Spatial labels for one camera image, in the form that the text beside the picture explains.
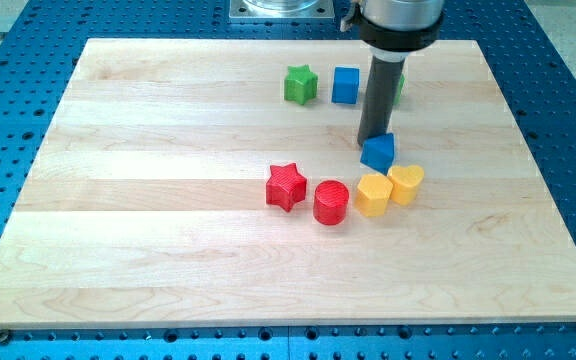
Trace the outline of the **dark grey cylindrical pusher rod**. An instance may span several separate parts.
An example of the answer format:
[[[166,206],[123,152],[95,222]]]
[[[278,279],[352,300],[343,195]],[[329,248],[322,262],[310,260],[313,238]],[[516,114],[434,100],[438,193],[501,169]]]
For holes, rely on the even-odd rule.
[[[357,133],[359,146],[363,146],[369,138],[386,133],[404,63],[404,60],[388,62],[372,58]]]

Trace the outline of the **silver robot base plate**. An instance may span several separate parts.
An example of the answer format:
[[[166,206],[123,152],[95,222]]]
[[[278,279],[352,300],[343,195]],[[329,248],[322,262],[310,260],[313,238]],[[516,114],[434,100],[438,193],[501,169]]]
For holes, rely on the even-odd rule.
[[[332,0],[230,0],[229,18],[235,21],[262,19],[332,19]]]

